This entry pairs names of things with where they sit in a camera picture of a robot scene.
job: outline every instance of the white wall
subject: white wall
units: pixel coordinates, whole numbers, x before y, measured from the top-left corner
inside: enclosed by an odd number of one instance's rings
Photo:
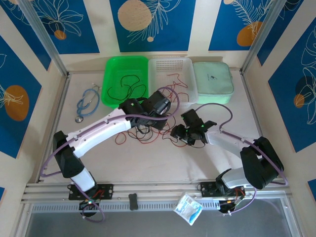
[[[61,58],[69,71],[104,70],[110,57],[119,55],[168,55],[215,57],[230,67],[240,68],[245,51],[208,51],[219,7],[222,0],[196,0],[189,50],[183,52],[120,53],[109,0],[84,0],[100,53],[67,54]]]
[[[10,234],[25,185],[40,160],[47,121],[63,79],[53,63],[48,72],[45,70],[1,7],[0,22],[1,37],[42,85],[18,158],[0,152],[0,187],[6,190],[0,206],[0,235],[6,237]]]
[[[316,236],[316,204],[308,181],[316,178],[316,143],[295,153],[268,80],[315,18],[315,0],[304,0],[289,26],[261,67],[256,58],[246,72],[264,136],[273,144],[289,179],[296,208],[307,236]]]

